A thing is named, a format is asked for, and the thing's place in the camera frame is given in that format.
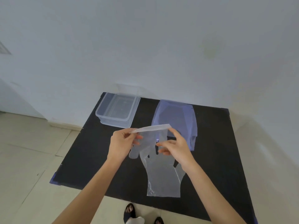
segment black tabletop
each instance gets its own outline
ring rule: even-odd
[[[58,184],[83,189],[107,158],[110,137],[120,128],[103,125],[95,116],[101,95],[77,139],[56,172]],[[141,98],[132,126],[150,126],[159,100]],[[197,137],[192,152],[216,188],[248,223],[254,212],[230,122],[228,109],[193,105]],[[140,158],[125,158],[106,196],[210,220],[188,175],[181,182],[181,198],[147,196],[147,173]]]

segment person's left hand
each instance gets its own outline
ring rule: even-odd
[[[113,133],[110,140],[107,160],[122,162],[129,154],[133,144],[140,144],[135,139],[143,139],[143,136],[137,133],[130,133],[133,130],[134,128],[127,128]]]

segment black footwear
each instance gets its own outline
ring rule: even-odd
[[[157,217],[154,224],[156,224],[156,221],[159,221],[161,224],[164,224],[163,219],[161,217]]]
[[[127,209],[132,206],[133,210],[131,212],[127,212]],[[129,218],[136,218],[136,214],[135,214],[135,208],[134,205],[132,203],[129,203],[125,209],[125,212],[123,213],[123,221],[126,223],[128,221]]]

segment person's right arm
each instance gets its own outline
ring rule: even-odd
[[[193,158],[186,140],[173,128],[169,129],[175,140],[158,142],[157,146],[164,155],[172,155],[181,165],[192,181],[192,184],[204,204],[213,224],[246,224],[241,216],[226,201],[214,186],[210,178]]]

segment hand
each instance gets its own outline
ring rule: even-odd
[[[177,162],[182,165],[183,170],[186,172],[188,167],[196,163],[196,161],[190,152],[186,140],[180,135],[180,133],[174,128],[169,128],[168,130],[174,134],[176,141],[168,140],[164,142],[158,142],[156,145],[163,147],[159,150],[159,153],[163,153],[167,156],[172,155]]]
[[[113,133],[110,140],[107,160],[121,163],[129,154],[133,144],[140,145],[135,139],[143,139],[143,136],[137,133],[130,133],[133,130],[134,128],[127,128]]]

